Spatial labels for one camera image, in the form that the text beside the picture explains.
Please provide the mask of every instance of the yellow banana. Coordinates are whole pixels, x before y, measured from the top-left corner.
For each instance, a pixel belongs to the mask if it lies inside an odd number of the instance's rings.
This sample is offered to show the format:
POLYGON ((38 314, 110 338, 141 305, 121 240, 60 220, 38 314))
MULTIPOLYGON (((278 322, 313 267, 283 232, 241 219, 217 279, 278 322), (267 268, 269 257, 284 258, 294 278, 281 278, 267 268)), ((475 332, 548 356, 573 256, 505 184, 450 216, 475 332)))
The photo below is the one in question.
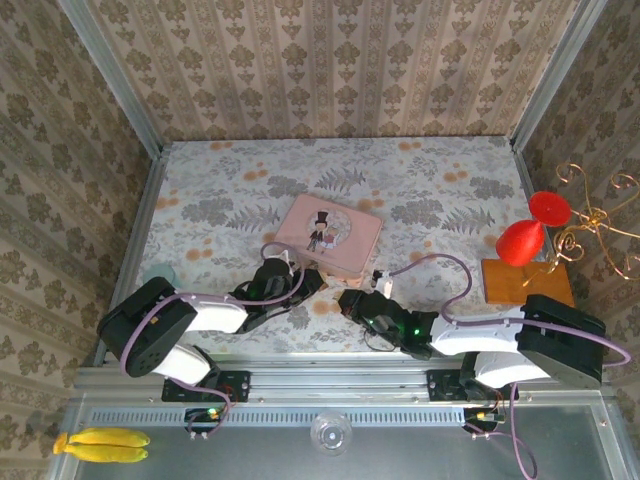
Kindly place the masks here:
POLYGON ((135 463, 149 456, 144 448, 119 447, 115 445, 71 445, 67 434, 58 435, 53 453, 70 453, 78 460, 94 463, 135 463))
POLYGON ((71 435, 71 443, 85 445, 116 445, 120 447, 144 447, 151 439, 143 432, 127 428, 87 428, 71 435))

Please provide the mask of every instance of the pink box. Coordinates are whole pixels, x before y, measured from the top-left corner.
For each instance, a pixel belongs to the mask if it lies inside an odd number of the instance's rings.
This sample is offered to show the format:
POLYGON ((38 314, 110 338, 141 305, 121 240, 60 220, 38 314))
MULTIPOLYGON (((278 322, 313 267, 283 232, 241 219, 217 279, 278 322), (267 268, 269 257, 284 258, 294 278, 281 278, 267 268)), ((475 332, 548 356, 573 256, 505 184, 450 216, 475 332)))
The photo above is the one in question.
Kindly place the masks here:
POLYGON ((373 215, 300 195, 275 240, 295 247, 319 270, 353 283, 362 278, 381 228, 382 220, 373 215))

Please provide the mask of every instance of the floral tablecloth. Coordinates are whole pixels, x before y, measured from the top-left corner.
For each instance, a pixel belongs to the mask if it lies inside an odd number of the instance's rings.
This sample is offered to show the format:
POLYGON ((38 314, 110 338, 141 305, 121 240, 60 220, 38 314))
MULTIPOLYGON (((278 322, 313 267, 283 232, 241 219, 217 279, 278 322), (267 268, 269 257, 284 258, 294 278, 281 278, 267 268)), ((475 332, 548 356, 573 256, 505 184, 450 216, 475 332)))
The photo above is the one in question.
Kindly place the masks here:
MULTIPOLYGON (((171 147, 137 284, 168 263, 184 291, 224 293, 252 278, 294 199, 308 193, 384 220, 372 265, 397 269, 430 252, 465 261, 474 286, 454 313, 491 312, 480 260, 529 217, 520 177, 503 137, 181 142, 171 147)), ((463 290, 450 261, 425 262, 395 280, 392 298, 438 309, 463 290)), ((188 334, 214 353, 363 352, 361 327, 338 312, 337 281, 288 314, 245 335, 188 334)), ((370 342, 384 348, 384 342, 370 342)))

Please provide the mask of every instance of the red goblet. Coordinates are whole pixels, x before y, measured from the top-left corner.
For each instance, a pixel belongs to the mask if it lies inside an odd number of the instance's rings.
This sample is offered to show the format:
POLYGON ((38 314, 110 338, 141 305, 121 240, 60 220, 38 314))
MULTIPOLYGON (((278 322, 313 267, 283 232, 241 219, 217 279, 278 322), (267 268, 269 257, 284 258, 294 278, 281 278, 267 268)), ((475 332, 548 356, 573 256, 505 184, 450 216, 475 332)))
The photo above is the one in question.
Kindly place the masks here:
POLYGON ((543 225, 560 227, 571 218, 569 203, 552 192, 537 192, 529 201, 532 220, 521 220, 507 228, 496 242, 500 259, 523 267, 538 254, 544 244, 543 225))

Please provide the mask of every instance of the patterned wallpaper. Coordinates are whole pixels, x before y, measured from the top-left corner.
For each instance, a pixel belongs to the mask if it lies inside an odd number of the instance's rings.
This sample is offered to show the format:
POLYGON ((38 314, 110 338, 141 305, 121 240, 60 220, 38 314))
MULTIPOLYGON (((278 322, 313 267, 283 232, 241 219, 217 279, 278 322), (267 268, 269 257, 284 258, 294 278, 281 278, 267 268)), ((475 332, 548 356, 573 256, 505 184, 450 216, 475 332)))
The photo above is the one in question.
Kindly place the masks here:
POLYGON ((0 1, 0 479, 43 478, 149 159, 54 1, 0 1))
MULTIPOLYGON (((592 204, 605 210, 626 196, 608 180, 614 172, 640 178, 640 1, 611 0, 525 148, 537 189, 557 190, 574 208, 584 207, 580 182, 560 186, 559 162, 580 164, 592 179, 592 204)), ((619 228, 640 234, 640 201, 613 217, 619 228)), ((572 265, 578 306, 606 321, 612 338, 630 348, 634 361, 609 372, 640 451, 640 282, 625 282, 604 263, 595 236, 582 238, 586 257, 572 265)), ((610 235, 611 256, 640 254, 640 240, 610 235)), ((632 273, 640 275, 640 266, 632 273)))
POLYGON ((578 0, 90 0, 165 142, 505 135, 578 0))

